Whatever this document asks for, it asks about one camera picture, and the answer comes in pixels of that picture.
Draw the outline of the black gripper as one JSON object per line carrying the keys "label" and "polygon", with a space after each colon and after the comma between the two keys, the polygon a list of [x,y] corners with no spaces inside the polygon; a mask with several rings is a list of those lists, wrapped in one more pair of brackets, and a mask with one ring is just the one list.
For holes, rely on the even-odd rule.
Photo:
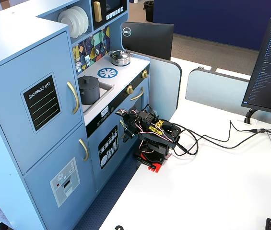
{"label": "black gripper", "polygon": [[128,139],[134,138],[138,131],[141,131],[140,126],[136,123],[138,115],[135,110],[124,110],[123,120],[125,122],[123,142],[127,142]]}

